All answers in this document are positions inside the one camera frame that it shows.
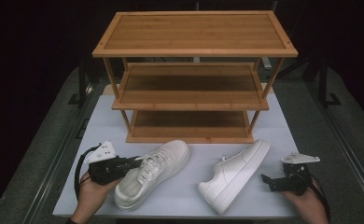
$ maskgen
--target white table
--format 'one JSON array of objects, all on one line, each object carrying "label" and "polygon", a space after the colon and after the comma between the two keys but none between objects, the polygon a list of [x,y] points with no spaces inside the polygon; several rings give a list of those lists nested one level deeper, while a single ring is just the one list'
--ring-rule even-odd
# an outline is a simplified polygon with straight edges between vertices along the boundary
[{"label": "white table", "polygon": [[[136,210],[131,212],[119,210],[114,203],[112,191],[96,216],[246,219],[297,216],[287,200],[279,193],[270,192],[269,187],[261,181],[260,174],[271,178],[284,177],[281,159],[291,152],[298,152],[275,94],[270,93],[267,99],[270,110],[261,112],[253,135],[255,139],[265,139],[272,144],[269,153],[223,216],[219,216],[210,207],[199,194],[197,187],[200,182],[212,179],[212,169],[223,155],[231,157],[249,147],[247,144],[189,144],[191,154],[185,168],[176,176],[159,184]],[[63,192],[54,208],[54,216],[69,217],[77,206],[74,173],[78,158],[87,149],[110,140],[118,155],[132,157],[147,154],[161,145],[126,143],[127,130],[120,112],[111,109],[113,101],[113,95],[100,97]],[[84,164],[81,175],[87,169],[88,166]]]}]

